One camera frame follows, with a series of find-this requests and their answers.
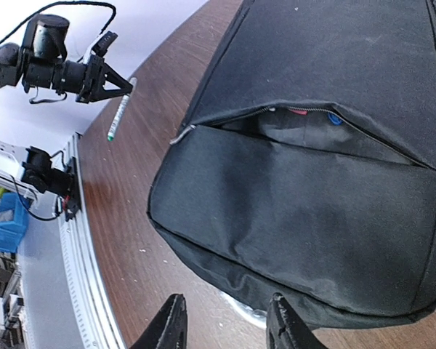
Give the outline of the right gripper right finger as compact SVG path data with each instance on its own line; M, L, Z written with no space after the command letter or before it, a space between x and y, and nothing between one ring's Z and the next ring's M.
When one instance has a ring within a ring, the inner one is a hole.
M266 345L269 349L327 349L281 293L267 309Z

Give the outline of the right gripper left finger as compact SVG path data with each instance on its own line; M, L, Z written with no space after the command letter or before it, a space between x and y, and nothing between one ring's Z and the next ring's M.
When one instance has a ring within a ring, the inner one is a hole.
M130 349L185 349L187 305L183 294L171 294Z

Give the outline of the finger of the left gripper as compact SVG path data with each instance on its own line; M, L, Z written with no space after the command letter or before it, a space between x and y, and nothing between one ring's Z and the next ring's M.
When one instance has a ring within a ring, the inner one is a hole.
M132 91L133 84L117 73L110 65L103 65L103 75L106 83L109 83L120 91Z
M100 91L96 91L92 93L90 97L91 102L99 102L103 100L109 100L112 98L122 97L124 95L129 95L132 92L132 89L111 89L105 90L102 89Z

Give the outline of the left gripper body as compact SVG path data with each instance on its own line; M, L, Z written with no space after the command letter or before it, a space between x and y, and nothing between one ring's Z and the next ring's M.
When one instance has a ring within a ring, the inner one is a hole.
M49 62L31 56L24 65L22 85L31 88L53 89L58 95L76 95L78 103L93 103L92 93L105 89L103 75L104 55L118 35L108 31L89 50L89 60L78 63L69 60Z

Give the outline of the green white marker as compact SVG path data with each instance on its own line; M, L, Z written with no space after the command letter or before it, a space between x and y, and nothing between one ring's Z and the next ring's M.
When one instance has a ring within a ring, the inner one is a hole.
M135 87L137 85L137 78L131 77L129 80L129 83L132 85L132 90L130 93L124 95L119 103L118 109L115 113L115 116L113 117L113 121L110 125L110 129L108 130L107 134L107 140L109 142L112 142L116 136L116 132L118 130L119 124L121 123L121 120L123 118L123 115L126 111L127 105L129 104L131 94L135 90Z

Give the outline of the black student backpack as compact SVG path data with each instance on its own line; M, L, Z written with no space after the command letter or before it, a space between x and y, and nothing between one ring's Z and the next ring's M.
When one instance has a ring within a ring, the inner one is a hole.
M186 266L254 309L280 292L315 327L428 316L436 1L244 1L147 214Z

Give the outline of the black blue highlighter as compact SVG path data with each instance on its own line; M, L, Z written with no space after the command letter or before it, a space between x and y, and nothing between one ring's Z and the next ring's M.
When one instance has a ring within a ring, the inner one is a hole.
M341 117L337 116L335 113L327 113L328 120L334 125L334 126L341 126L344 121Z

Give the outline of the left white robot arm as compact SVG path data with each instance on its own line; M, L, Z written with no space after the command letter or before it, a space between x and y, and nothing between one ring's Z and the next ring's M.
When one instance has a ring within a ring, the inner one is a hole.
M133 85L115 72L99 55L87 63L57 59L54 62L33 55L10 43L0 47L0 89L21 82L31 88L52 89L57 95L75 94L78 103L94 103L132 92Z

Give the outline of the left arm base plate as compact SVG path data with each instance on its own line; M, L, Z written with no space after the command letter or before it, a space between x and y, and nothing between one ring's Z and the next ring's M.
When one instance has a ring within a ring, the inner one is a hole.
M35 147L26 149L26 160L22 163L24 172L21 181L32 185L39 193L55 194L61 200L65 221L72 220L81 209L81 194L78 183L76 158L63 163L62 169L52 166L52 159L46 151Z

